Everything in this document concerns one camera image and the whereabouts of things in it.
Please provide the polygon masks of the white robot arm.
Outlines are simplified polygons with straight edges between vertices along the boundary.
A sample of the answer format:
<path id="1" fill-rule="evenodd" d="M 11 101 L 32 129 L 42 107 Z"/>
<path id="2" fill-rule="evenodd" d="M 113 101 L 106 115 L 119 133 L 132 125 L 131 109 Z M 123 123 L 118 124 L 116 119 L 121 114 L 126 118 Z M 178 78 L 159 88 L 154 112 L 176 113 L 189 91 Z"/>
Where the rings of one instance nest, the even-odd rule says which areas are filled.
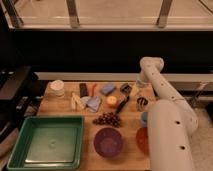
<path id="1" fill-rule="evenodd" d="M 148 142 L 151 171 L 195 171 L 190 137 L 198 117 L 185 98 L 161 74 L 160 57 L 142 57 L 139 84 L 150 83 L 157 100 L 148 109 Z"/>

